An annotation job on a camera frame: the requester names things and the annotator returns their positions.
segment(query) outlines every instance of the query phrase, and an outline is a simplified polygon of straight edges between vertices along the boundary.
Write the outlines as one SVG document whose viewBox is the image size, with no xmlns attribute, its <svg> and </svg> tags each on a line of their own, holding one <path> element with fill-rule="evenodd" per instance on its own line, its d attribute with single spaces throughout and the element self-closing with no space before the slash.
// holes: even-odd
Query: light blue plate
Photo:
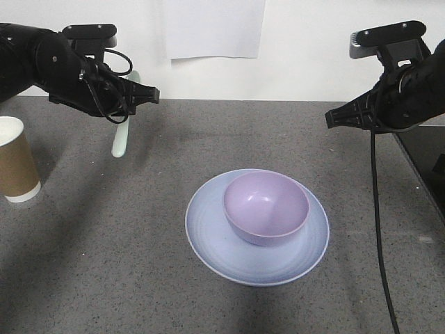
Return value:
<svg viewBox="0 0 445 334">
<path fill-rule="evenodd" d="M 263 247 L 239 238 L 225 218 L 223 194 L 235 177 L 254 170 L 233 170 L 202 185 L 188 204 L 187 237 L 201 261 L 222 277 L 255 287 L 281 285 L 304 276 L 320 262 L 329 242 L 329 223 L 320 202 L 303 186 L 309 217 L 292 240 Z"/>
</svg>

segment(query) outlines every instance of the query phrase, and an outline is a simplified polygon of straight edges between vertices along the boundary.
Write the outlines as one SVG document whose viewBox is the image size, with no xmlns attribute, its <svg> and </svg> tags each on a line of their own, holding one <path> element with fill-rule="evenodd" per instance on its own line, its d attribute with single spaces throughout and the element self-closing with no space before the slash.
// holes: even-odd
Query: purple bowl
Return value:
<svg viewBox="0 0 445 334">
<path fill-rule="evenodd" d="M 269 170 L 243 174 L 230 182 L 223 206 L 235 233 L 260 246 L 292 238 L 309 213 L 309 200 L 300 184 Z"/>
</svg>

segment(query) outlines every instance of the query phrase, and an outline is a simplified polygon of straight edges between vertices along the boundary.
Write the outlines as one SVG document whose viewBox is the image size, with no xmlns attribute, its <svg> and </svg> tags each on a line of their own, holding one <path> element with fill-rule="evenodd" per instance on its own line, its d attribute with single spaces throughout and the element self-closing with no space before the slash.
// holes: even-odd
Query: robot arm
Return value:
<svg viewBox="0 0 445 334">
<path fill-rule="evenodd" d="M 329 128 L 339 125 L 376 132 L 402 132 L 445 113 L 445 40 L 431 54 L 418 21 L 367 29 L 351 36 L 351 58 L 378 56 L 385 75 L 368 92 L 326 113 Z M 401 61 L 409 64 L 399 66 Z M 382 100 L 376 106 L 378 91 Z"/>
<path fill-rule="evenodd" d="M 49 101 L 91 116 L 124 122 L 136 106 L 159 103 L 159 91 L 119 77 L 131 61 L 115 46 L 112 24 L 68 26 L 60 33 L 18 24 L 0 24 L 0 102 L 35 85 Z M 129 71 L 117 73 L 103 62 L 104 52 L 124 57 Z M 111 116 L 124 116 L 116 121 Z"/>
</svg>

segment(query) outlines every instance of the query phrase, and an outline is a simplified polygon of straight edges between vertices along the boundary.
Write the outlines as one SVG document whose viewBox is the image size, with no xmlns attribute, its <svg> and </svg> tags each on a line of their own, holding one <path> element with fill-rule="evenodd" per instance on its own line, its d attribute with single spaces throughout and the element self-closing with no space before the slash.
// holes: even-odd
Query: speckled countertop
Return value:
<svg viewBox="0 0 445 334">
<path fill-rule="evenodd" d="M 369 133 L 328 130 L 340 103 L 161 100 L 115 126 L 45 97 L 16 97 L 42 178 L 0 198 L 0 333 L 390 333 L 380 282 Z M 445 227 L 391 134 L 378 136 L 387 275 L 402 333 L 443 333 Z M 323 204 L 325 257 L 278 287 L 228 281 L 195 256 L 188 201 L 239 168 L 291 176 Z"/>
</svg>

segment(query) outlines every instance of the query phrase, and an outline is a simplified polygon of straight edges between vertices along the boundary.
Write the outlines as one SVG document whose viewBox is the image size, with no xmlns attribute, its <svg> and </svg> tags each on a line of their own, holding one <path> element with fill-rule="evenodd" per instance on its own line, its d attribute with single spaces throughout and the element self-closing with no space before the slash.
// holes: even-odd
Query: paper sheet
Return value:
<svg viewBox="0 0 445 334">
<path fill-rule="evenodd" d="M 257 58 L 265 2 L 164 0 L 168 58 Z"/>
</svg>

